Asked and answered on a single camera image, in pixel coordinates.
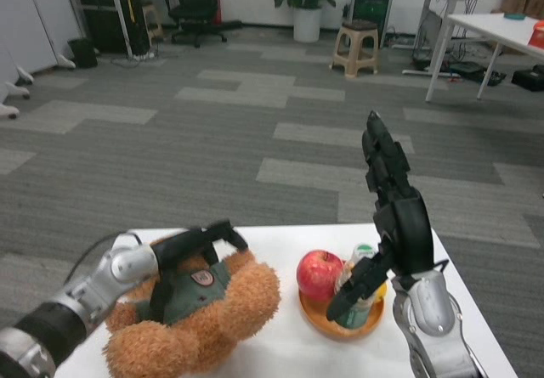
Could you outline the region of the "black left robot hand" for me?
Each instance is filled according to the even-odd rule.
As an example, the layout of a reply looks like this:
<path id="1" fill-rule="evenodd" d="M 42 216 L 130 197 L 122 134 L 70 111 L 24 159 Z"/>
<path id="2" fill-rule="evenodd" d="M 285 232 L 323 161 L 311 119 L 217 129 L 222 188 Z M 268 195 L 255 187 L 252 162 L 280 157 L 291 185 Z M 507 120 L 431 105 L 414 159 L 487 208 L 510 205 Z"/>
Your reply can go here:
<path id="1" fill-rule="evenodd" d="M 206 228 L 191 228 L 157 241 L 152 250 L 156 254 L 159 268 L 159 281 L 156 283 L 150 299 L 150 316 L 156 322 L 164 322 L 167 301 L 173 297 L 172 284 L 167 281 L 166 272 L 176 269 L 178 264 L 193 256 L 201 256 L 207 265 L 219 262 L 213 247 L 217 240 L 224 240 L 238 252 L 248 248 L 247 242 L 238 234 L 229 220 L 212 223 Z"/>

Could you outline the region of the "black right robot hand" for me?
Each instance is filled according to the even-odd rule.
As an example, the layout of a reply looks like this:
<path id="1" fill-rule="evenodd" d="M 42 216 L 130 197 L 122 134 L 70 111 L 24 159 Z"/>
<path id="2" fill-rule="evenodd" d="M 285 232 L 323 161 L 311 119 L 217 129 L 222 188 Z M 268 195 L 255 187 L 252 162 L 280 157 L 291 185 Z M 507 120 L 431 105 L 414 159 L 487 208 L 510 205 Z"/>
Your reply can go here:
<path id="1" fill-rule="evenodd" d="M 360 299 L 368 299 L 386 281 L 388 271 L 404 277 L 434 266 L 434 243 L 428 211 L 420 192 L 408 180 L 410 166 L 399 142 L 381 116 L 367 118 L 361 144 L 368 189 L 377 195 L 373 215 L 380 243 L 371 258 L 360 259 L 332 298 L 326 318 L 342 317 Z"/>

